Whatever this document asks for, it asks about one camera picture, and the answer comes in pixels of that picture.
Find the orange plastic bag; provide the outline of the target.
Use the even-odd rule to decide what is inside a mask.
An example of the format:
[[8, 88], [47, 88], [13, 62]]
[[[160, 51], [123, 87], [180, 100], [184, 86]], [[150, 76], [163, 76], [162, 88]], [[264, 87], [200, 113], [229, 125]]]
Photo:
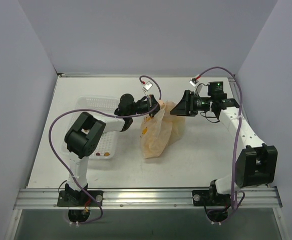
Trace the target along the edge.
[[170, 114], [176, 103], [160, 101], [159, 104], [159, 112], [154, 117], [144, 117], [140, 126], [140, 147], [145, 159], [159, 157], [185, 132], [185, 117]]

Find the white plastic basket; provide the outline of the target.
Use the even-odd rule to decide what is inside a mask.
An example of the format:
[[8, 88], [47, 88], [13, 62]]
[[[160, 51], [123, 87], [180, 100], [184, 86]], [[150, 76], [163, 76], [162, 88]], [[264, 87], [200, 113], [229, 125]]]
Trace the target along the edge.
[[[119, 99], [110, 96], [84, 95], [75, 101], [75, 109], [93, 109], [106, 114], [113, 114], [118, 107]], [[116, 151], [119, 133], [116, 131], [104, 133], [95, 149], [89, 156], [89, 160], [108, 160], [112, 158]]]

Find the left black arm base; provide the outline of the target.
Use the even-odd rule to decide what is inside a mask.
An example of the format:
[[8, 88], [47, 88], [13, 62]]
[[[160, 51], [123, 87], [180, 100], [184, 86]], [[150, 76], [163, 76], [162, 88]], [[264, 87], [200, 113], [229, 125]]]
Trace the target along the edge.
[[[87, 192], [95, 198], [97, 203], [102, 205], [103, 191], [102, 190], [87, 190]], [[66, 193], [65, 190], [60, 191], [58, 201], [58, 207], [96, 207], [97, 204], [92, 201], [84, 192], [81, 192], [78, 199]]]

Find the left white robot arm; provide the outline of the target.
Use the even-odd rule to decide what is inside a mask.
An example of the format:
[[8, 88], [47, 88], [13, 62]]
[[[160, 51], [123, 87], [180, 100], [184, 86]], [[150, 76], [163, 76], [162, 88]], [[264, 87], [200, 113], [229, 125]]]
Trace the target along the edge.
[[103, 134], [108, 132], [124, 132], [133, 123], [132, 115], [149, 115], [153, 117], [160, 110], [154, 95], [144, 96], [134, 101], [131, 94], [120, 97], [114, 117], [91, 115], [82, 112], [65, 135], [67, 150], [70, 152], [69, 179], [65, 193], [76, 206], [87, 199], [87, 169], [89, 156], [95, 151]]

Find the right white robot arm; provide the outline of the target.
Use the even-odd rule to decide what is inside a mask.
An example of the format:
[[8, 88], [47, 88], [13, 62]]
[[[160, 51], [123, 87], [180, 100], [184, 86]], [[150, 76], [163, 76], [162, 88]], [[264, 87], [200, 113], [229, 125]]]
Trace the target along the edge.
[[228, 98], [223, 82], [208, 83], [208, 96], [185, 90], [180, 102], [170, 111], [171, 115], [194, 117], [199, 112], [212, 112], [233, 136], [234, 166], [228, 176], [215, 181], [208, 191], [208, 200], [218, 205], [231, 194], [245, 187], [270, 184], [274, 180], [278, 151], [257, 136], [242, 115], [240, 104]]

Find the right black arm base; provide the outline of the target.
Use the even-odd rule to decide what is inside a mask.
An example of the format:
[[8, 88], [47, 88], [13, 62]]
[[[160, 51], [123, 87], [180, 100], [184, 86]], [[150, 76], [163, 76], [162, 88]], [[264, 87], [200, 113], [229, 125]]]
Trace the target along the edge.
[[207, 189], [192, 191], [193, 205], [196, 207], [228, 207], [231, 206], [229, 194], [211, 193]]

